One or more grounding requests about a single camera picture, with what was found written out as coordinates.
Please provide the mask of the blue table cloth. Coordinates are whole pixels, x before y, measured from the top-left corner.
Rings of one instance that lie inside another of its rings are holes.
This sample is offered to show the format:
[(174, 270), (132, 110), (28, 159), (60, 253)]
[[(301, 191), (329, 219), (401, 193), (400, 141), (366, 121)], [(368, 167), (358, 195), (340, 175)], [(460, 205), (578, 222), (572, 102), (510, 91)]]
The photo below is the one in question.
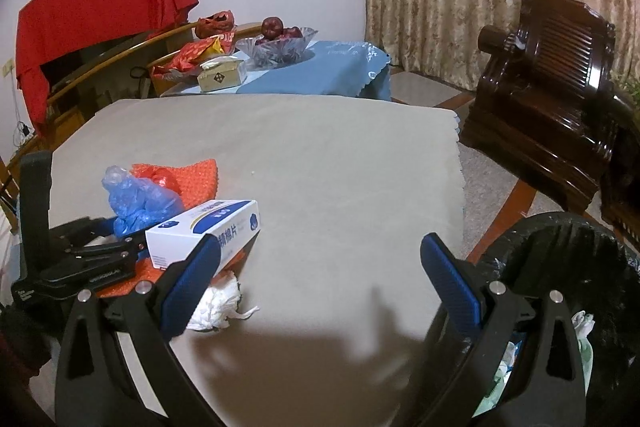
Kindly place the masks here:
[(251, 70), (221, 94), (341, 95), (389, 102), (390, 56), (365, 41), (314, 41), (300, 62)]

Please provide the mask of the white tissue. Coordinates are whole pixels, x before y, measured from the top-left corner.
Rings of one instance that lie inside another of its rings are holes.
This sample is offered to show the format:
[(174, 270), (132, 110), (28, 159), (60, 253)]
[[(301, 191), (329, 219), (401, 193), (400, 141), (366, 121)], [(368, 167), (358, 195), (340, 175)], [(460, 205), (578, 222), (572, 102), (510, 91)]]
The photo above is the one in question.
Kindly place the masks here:
[(194, 332), (213, 332), (228, 329), (232, 320), (247, 320), (258, 306), (239, 310), (242, 300), (241, 286), (232, 271), (220, 272), (205, 289), (186, 328)]

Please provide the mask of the red snack packets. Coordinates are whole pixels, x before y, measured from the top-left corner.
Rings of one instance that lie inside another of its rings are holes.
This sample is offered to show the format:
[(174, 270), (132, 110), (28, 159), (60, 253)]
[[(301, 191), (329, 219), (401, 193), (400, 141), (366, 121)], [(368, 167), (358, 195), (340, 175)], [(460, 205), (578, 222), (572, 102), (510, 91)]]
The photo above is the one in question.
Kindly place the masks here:
[(197, 76), (205, 62), (232, 52), (234, 37), (235, 31), (232, 30), (189, 42), (171, 57), (168, 63), (153, 66), (151, 77), (177, 81), (181, 78)]

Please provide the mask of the green potted plant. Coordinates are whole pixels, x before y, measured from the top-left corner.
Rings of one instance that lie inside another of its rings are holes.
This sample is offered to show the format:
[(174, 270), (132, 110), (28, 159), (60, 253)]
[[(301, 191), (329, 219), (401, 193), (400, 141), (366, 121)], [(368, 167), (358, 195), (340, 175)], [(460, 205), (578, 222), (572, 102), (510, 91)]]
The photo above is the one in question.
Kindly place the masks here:
[(612, 72), (612, 81), (617, 88), (620, 88), (629, 100), (634, 102), (634, 106), (640, 106), (640, 83), (637, 78), (629, 75), (623, 75), (619, 72)]

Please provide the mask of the green rubber glove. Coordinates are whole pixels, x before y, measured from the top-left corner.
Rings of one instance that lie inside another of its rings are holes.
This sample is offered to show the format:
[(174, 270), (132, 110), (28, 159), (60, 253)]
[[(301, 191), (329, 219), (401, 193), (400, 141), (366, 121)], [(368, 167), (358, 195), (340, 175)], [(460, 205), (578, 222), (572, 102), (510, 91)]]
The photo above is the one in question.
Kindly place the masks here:
[[(518, 357), (518, 352), (520, 352), (521, 344), (521, 341), (519, 341), (518, 343), (512, 343), (512, 341), (508, 342), (506, 351), (504, 351), (502, 360), (500, 361), (498, 369), (496, 370), (496, 373), (494, 375), (492, 386), (490, 387), (488, 394), (480, 400), (480, 404), (475, 410), (473, 416), (484, 414), (497, 406), (497, 403), (513, 371), (513, 365), (516, 358)], [(591, 343), (587, 338), (578, 339), (578, 351), (580, 355), (580, 361), (582, 361), (584, 387), (585, 391), (588, 391), (593, 366), (593, 349), (591, 347)]]

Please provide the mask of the white blue medicine box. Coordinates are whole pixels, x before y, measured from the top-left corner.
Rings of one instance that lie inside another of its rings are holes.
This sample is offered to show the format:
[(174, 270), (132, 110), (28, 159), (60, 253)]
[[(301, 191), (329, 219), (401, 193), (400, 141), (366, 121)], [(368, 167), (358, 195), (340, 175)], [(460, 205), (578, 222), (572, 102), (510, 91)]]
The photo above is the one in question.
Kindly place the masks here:
[(213, 235), (220, 245), (220, 272), (259, 231), (256, 200), (211, 199), (154, 225), (145, 231), (145, 239), (153, 267), (166, 270), (186, 260), (204, 235)]

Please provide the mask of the blue plastic bag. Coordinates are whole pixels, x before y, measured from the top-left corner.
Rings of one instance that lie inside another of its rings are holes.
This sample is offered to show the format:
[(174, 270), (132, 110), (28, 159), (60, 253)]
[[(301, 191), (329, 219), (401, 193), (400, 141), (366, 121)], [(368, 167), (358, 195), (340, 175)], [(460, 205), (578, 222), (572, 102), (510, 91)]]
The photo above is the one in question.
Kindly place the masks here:
[(115, 217), (126, 223), (119, 239), (164, 222), (184, 210), (176, 193), (148, 179), (136, 178), (119, 166), (105, 170), (102, 186), (108, 193), (108, 203)]

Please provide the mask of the black lined trash bin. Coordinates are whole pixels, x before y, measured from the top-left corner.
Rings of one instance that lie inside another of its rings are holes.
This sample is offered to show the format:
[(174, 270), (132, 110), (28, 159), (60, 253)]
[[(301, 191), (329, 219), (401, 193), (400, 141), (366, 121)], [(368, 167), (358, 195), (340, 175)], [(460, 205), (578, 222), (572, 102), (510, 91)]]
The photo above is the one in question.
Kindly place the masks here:
[[(582, 426), (638, 424), (639, 259), (632, 251), (590, 220), (550, 212), (513, 225), (470, 263), (486, 281), (503, 281), (526, 297), (559, 291), (571, 317), (580, 310), (592, 314), (594, 327), (587, 339), (593, 366)], [(442, 342), (432, 352), (435, 395), (427, 409), (471, 346), (444, 312)]]

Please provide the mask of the red plastic bag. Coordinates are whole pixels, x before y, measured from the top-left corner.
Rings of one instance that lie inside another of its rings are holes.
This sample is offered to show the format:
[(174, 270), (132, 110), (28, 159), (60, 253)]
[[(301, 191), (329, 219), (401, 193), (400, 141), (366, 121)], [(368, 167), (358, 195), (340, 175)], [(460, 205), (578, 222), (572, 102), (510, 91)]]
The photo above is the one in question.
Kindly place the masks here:
[(178, 195), (181, 194), (180, 184), (175, 175), (165, 167), (143, 166), (134, 174), (137, 178), (148, 179), (156, 185), (166, 188)]

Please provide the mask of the glass fruit bowl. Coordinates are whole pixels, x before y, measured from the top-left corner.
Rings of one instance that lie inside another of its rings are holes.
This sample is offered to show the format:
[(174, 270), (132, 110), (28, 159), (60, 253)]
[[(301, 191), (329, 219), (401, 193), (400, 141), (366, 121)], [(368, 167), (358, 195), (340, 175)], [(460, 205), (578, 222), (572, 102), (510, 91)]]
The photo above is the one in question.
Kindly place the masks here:
[(318, 34), (314, 28), (300, 28), (298, 36), (283, 35), (269, 40), (259, 35), (243, 38), (236, 43), (239, 51), (248, 56), (250, 66), (270, 69), (300, 62), (312, 38)]

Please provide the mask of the red apples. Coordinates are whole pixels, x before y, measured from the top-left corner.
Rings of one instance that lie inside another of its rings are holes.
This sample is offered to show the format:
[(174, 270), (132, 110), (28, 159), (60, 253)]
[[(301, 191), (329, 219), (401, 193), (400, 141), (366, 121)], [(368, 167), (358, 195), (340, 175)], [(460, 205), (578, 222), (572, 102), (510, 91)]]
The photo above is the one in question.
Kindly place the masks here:
[(262, 21), (260, 34), (262, 36), (257, 40), (258, 44), (303, 37), (299, 27), (285, 27), (280, 17), (276, 16), (267, 17)]

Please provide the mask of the gold tissue box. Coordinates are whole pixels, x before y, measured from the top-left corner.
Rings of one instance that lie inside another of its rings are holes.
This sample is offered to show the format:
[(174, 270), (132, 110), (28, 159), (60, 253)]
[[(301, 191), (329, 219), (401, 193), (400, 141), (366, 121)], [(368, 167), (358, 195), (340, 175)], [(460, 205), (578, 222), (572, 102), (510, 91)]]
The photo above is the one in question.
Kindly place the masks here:
[(240, 58), (221, 55), (204, 62), (198, 74), (198, 87), (203, 92), (241, 86), (247, 77), (245, 62)]

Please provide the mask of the wooden tv cabinet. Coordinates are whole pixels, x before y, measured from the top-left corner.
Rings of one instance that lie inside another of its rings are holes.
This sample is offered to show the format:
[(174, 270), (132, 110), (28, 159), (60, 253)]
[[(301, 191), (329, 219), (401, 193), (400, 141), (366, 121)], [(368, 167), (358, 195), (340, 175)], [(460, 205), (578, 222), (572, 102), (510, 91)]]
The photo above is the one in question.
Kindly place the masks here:
[(179, 50), (195, 39), (194, 23), (150, 38), (140, 34), (100, 44), (99, 55), (76, 68), (51, 89), (47, 99), (46, 129), (30, 134), (10, 160), (1, 163), (1, 209), (17, 230), (16, 204), (20, 185), (20, 162), (36, 150), (59, 148), (98, 110), (120, 98), (157, 98), (170, 88), (167, 80), (153, 76), (153, 69), (170, 62)]

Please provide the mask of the red cloth cover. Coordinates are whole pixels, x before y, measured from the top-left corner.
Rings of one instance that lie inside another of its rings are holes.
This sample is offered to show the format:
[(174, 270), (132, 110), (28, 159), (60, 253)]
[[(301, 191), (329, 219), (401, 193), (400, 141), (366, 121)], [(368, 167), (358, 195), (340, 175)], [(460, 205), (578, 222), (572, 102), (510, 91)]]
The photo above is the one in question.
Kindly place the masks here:
[(198, 0), (32, 0), (18, 13), (15, 67), (29, 119), (46, 129), (50, 86), (41, 66), (97, 43), (181, 25)]

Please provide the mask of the grey table cloth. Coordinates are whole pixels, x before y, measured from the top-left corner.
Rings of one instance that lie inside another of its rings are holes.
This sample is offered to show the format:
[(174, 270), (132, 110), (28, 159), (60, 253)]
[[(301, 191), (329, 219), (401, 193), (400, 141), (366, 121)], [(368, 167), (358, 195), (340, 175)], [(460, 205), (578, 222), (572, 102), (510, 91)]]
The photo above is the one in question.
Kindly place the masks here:
[(449, 110), (340, 96), (116, 102), (53, 155), (54, 225), (110, 213), (110, 166), (212, 158), (222, 199), (256, 200), (239, 273), (253, 310), (171, 347), (230, 426), (387, 426), (439, 306), (420, 262), (462, 246), (464, 180)]

